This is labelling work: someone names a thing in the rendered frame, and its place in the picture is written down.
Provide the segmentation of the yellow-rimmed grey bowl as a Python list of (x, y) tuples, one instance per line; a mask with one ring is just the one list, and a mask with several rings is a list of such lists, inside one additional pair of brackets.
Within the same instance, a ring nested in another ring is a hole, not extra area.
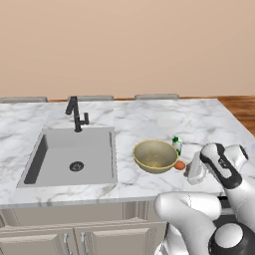
[(160, 139), (146, 139), (139, 142), (134, 146), (132, 156), (142, 170), (153, 174), (169, 171), (179, 158), (176, 148)]

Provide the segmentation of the grey kitchen sink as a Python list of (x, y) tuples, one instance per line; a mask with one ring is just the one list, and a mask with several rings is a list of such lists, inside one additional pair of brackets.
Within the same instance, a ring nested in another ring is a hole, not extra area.
[(118, 181), (115, 129), (48, 128), (40, 133), (18, 188)]

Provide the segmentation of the beige cupboard door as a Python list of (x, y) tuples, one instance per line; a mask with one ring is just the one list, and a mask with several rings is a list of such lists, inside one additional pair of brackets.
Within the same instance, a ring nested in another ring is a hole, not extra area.
[(126, 222), (75, 227), (80, 255), (84, 255), (81, 232), (86, 232), (89, 255), (154, 255), (163, 241), (164, 222)]
[(67, 255), (63, 234), (73, 255), (79, 255), (73, 228), (12, 229), (0, 232), (0, 255)]

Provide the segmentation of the grey stool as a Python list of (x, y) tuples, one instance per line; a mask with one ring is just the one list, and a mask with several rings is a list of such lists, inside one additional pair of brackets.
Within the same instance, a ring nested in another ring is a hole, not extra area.
[(0, 98), (0, 104), (19, 104), (19, 103), (47, 103), (46, 97), (4, 97)]
[(136, 101), (142, 100), (178, 100), (179, 94), (142, 94), (135, 95), (134, 99)]
[(76, 96), (79, 102), (113, 101), (114, 96)]

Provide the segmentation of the beige false drawer front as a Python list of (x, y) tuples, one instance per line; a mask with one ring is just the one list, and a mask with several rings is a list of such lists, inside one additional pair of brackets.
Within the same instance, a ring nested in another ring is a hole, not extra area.
[(140, 218), (156, 221), (152, 201), (0, 209), (9, 226), (55, 225)]

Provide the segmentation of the black sink tap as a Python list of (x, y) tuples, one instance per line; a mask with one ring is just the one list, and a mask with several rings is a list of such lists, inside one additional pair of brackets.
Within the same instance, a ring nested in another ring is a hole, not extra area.
[(84, 113), (84, 119), (80, 119), (79, 106), (78, 106), (78, 98), (75, 96), (70, 97), (66, 114), (69, 116), (70, 114), (74, 114), (74, 122), (75, 122), (75, 132), (81, 132), (82, 126), (87, 125), (89, 123), (89, 114)]

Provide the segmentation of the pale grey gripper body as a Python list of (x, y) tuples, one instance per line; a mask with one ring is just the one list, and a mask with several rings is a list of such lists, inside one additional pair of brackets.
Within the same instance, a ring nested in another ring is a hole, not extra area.
[(194, 154), (193, 160), (190, 164), (187, 181), (191, 185), (196, 185), (203, 181), (203, 179), (206, 177), (206, 174), (206, 167), (200, 160), (200, 152), (198, 151)]

